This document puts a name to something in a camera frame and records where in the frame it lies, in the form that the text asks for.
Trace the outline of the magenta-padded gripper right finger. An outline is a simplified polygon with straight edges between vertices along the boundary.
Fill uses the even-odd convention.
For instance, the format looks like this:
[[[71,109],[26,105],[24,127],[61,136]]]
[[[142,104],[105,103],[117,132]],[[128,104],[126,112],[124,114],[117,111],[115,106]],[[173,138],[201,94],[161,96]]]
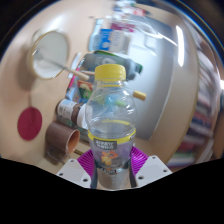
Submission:
[[[132,148],[129,174],[132,188],[144,187],[171,173],[156,155],[148,156],[140,149]]]

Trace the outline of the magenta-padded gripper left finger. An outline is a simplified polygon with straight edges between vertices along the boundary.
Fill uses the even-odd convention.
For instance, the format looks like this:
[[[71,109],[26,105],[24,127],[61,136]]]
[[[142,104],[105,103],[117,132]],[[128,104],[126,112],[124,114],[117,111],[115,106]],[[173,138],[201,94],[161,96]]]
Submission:
[[[92,151],[88,150],[78,159],[69,159],[57,176],[83,188],[96,189],[98,177]]]

